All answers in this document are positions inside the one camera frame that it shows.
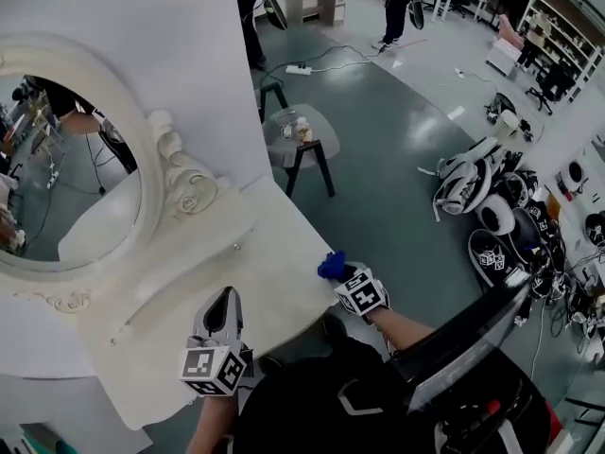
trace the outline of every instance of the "mirror frame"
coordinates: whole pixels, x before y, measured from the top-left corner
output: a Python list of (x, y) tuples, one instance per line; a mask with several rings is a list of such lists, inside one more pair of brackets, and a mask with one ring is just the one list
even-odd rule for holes
[(120, 131), (139, 167), (139, 214), (130, 234), (112, 252), (87, 265), (36, 262), (8, 253), (0, 258), (5, 292), (47, 298), (69, 290), (86, 291), (94, 277), (119, 268), (128, 254), (141, 251), (158, 226), (164, 204), (164, 172), (156, 131), (119, 78), (90, 52), (66, 39), (43, 33), (0, 37), (0, 76), (14, 74), (54, 80), (94, 103)]

